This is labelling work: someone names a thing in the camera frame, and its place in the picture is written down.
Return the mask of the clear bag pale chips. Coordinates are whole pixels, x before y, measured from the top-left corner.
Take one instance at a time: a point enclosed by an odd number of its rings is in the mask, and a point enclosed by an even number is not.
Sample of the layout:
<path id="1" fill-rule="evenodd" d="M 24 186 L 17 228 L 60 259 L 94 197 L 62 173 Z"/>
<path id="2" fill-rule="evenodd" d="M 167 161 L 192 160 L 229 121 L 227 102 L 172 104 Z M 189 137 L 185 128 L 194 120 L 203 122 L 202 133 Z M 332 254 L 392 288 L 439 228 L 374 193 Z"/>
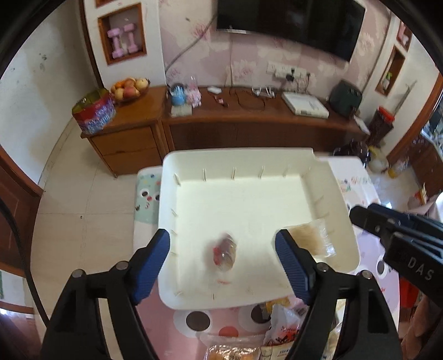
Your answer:
<path id="1" fill-rule="evenodd" d="M 313 257 L 326 259 L 336 255 L 324 219 L 288 227 L 288 232 L 297 246 L 309 251 Z"/>

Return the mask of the red white sausage packet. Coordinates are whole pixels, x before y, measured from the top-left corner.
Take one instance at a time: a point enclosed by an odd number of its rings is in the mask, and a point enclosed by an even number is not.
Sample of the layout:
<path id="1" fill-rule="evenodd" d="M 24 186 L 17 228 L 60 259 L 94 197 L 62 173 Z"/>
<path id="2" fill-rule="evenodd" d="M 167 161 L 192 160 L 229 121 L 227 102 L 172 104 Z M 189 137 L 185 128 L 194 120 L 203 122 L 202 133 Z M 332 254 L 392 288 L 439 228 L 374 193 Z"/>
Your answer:
<path id="1" fill-rule="evenodd" d="M 285 359 L 298 337 L 308 310 L 304 304 L 294 308 L 280 304 L 272 306 L 270 328 L 265 334 L 261 359 Z"/>

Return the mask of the small red date packet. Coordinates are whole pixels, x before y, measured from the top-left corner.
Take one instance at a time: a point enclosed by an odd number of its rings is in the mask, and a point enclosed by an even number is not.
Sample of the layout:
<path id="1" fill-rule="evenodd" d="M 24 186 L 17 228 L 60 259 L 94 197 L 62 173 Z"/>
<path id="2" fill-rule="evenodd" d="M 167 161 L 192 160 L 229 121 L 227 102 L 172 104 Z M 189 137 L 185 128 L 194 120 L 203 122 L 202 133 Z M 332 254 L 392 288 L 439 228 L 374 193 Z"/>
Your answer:
<path id="1" fill-rule="evenodd" d="M 212 274 L 224 276 L 236 263 L 237 243 L 229 233 L 222 233 L 207 245 L 206 262 Z"/>

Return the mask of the clear tray yellow biscuits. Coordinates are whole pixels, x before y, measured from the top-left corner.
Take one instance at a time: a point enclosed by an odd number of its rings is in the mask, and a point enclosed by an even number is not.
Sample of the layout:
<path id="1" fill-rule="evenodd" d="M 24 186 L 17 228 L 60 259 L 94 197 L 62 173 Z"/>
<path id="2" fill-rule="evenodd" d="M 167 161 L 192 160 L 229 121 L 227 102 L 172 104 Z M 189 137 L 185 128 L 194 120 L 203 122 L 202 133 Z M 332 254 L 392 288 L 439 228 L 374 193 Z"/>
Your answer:
<path id="1" fill-rule="evenodd" d="M 217 344 L 207 348 L 204 360 L 258 360 L 260 356 L 257 347 Z"/>

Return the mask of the cartoon monster tablecloth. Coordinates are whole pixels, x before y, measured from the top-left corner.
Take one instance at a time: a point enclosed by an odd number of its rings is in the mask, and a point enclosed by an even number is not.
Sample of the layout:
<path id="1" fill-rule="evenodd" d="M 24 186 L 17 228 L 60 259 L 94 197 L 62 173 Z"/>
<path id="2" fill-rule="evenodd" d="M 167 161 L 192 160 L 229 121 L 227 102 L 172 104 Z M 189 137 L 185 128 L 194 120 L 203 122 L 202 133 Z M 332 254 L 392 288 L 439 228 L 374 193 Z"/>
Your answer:
<path id="1" fill-rule="evenodd" d="M 358 158 L 318 158 L 310 150 L 177 151 L 137 174 L 134 247 L 157 229 L 171 236 L 159 282 L 138 306 L 160 359 L 202 359 L 204 333 L 265 333 L 260 304 L 290 294 L 274 249 L 284 228 L 323 219 L 335 247 L 335 270 L 371 271 L 392 315 L 399 280 L 382 262 L 372 235 L 347 212 L 378 201 Z"/>

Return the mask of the red lidded brown container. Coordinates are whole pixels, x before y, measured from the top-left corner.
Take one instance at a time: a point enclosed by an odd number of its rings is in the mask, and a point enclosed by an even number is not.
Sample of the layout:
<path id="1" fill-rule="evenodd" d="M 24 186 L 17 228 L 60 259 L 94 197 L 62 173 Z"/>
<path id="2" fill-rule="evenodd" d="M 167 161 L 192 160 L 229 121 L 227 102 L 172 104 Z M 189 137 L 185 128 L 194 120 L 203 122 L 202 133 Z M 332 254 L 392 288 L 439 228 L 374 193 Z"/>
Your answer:
<path id="1" fill-rule="evenodd" d="M 395 116 L 384 107 L 379 107 L 368 125 L 369 136 L 366 145 L 376 146 L 393 130 Z"/>

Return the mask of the white plastic storage bin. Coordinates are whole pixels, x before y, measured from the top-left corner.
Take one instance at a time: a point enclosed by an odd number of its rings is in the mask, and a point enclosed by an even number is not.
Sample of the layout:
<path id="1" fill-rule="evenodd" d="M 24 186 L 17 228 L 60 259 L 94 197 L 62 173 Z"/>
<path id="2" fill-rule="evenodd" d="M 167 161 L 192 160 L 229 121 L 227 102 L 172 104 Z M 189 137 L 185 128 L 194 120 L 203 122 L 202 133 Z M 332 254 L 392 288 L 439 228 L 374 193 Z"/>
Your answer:
<path id="1" fill-rule="evenodd" d="M 310 149 L 175 151 L 164 159 L 158 225 L 171 237 L 158 276 L 174 310 L 241 307 L 285 297 L 291 286 L 275 252 L 279 230 L 324 219 L 336 255 L 325 262 L 351 272 L 356 235 L 331 163 Z M 207 245 L 222 233 L 237 243 L 233 270 L 207 267 Z"/>

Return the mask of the dark green air fryer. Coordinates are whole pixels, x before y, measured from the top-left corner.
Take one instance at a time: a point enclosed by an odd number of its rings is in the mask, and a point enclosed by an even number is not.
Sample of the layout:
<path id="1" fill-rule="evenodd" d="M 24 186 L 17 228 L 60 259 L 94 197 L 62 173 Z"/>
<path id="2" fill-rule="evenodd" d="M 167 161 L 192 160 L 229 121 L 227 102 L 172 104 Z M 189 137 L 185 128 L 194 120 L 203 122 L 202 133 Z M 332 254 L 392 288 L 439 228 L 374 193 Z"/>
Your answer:
<path id="1" fill-rule="evenodd" d="M 349 119 L 359 108 L 362 99 L 362 91 L 342 79 L 331 90 L 328 103 L 334 112 Z"/>

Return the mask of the white set-top box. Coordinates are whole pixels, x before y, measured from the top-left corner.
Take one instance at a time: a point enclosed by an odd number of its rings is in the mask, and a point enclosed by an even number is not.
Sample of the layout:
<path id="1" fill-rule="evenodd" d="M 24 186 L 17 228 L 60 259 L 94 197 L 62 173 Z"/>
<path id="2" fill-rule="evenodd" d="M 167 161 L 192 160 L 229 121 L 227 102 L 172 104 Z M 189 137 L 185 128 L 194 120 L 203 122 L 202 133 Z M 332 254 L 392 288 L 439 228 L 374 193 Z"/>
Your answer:
<path id="1" fill-rule="evenodd" d="M 282 99 L 295 115 L 327 119 L 329 111 L 316 97 L 295 92 L 283 92 Z"/>

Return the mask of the brown wooden door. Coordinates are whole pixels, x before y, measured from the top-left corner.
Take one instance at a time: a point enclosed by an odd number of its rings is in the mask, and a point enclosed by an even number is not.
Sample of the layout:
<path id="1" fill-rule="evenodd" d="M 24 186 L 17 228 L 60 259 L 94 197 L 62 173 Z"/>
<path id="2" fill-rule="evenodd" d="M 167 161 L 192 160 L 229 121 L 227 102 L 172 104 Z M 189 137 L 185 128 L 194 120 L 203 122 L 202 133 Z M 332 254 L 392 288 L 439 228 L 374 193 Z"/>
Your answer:
<path id="1" fill-rule="evenodd" d="M 27 264 L 30 264 L 32 237 L 43 190 L 36 185 L 12 158 L 1 150 L 1 200 L 17 223 Z M 20 277 L 25 272 L 14 234 L 1 217 L 1 269 Z"/>

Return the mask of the long wooden tv cabinet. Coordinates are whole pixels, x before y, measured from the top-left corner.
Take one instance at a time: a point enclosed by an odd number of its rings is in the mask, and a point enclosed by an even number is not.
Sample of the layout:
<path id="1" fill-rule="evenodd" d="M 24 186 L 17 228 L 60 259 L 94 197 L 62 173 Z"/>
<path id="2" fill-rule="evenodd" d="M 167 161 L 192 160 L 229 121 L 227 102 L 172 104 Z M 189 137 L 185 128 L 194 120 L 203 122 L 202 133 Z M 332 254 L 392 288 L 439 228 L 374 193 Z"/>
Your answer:
<path id="1" fill-rule="evenodd" d="M 327 119 L 295 115 L 280 95 L 256 97 L 248 89 L 224 88 L 217 97 L 202 88 L 191 115 L 173 117 L 165 87 L 152 87 L 87 140 L 114 176 L 158 166 L 171 151 L 207 148 L 300 147 L 332 152 L 365 140 L 357 123 L 329 112 Z"/>

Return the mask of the red round biscuit tin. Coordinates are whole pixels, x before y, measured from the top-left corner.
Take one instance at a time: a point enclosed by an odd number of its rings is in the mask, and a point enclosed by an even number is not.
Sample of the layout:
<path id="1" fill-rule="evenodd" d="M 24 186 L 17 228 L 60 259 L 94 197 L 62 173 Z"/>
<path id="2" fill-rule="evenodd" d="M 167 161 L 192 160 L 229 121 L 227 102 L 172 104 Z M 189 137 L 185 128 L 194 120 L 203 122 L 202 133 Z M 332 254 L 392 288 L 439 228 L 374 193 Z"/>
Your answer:
<path id="1" fill-rule="evenodd" d="M 73 106 L 71 113 L 82 133 L 93 135 L 113 120 L 116 109 L 110 92 L 100 88 L 80 99 Z"/>

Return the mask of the fruit bowl with apples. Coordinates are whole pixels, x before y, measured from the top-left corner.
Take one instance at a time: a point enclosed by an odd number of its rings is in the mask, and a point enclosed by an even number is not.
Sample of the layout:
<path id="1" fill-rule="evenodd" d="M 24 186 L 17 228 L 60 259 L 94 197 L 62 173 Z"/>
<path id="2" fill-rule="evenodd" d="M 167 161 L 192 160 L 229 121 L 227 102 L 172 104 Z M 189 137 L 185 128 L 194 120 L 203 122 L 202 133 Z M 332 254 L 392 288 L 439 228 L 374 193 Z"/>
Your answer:
<path id="1" fill-rule="evenodd" d="M 150 80 L 147 78 L 127 78 L 114 83 L 110 88 L 111 97 L 118 103 L 125 103 L 137 100 L 146 93 L 150 87 Z"/>

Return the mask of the pink dumbbell pair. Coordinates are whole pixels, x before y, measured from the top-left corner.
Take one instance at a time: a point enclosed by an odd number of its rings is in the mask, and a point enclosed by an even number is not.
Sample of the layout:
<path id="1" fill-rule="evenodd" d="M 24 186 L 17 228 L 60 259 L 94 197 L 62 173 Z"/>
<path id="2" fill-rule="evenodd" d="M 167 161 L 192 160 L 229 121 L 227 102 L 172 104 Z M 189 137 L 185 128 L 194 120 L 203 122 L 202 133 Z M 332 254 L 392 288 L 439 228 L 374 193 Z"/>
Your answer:
<path id="1" fill-rule="evenodd" d="M 107 36 L 113 41 L 112 59 L 122 58 L 139 51 L 139 46 L 134 40 L 136 28 L 137 26 L 131 22 L 122 28 L 114 28 L 107 31 Z"/>

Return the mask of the white wall power strip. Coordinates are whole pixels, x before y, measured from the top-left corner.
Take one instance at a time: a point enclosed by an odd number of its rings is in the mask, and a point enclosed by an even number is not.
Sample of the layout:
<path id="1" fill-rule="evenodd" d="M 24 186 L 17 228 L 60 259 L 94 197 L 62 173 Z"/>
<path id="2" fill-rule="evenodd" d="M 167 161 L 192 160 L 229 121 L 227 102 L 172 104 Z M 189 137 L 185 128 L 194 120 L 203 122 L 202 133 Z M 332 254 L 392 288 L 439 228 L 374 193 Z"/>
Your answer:
<path id="1" fill-rule="evenodd" d="M 276 61 L 268 61 L 267 73 L 271 74 L 276 79 L 285 79 L 286 76 L 293 76 L 294 78 L 303 78 L 309 73 L 306 69 L 298 68 L 291 65 L 286 65 Z"/>

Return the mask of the black wall television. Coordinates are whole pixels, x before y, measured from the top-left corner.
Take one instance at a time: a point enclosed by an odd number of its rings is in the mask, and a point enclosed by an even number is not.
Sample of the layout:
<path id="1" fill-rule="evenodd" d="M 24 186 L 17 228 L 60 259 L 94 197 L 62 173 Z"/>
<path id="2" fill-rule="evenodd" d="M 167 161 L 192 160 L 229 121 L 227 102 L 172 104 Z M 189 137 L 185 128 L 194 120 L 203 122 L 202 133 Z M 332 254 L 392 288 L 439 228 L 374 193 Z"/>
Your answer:
<path id="1" fill-rule="evenodd" d="M 350 61 L 365 13 L 349 0 L 221 0 L 216 28 L 292 40 Z"/>

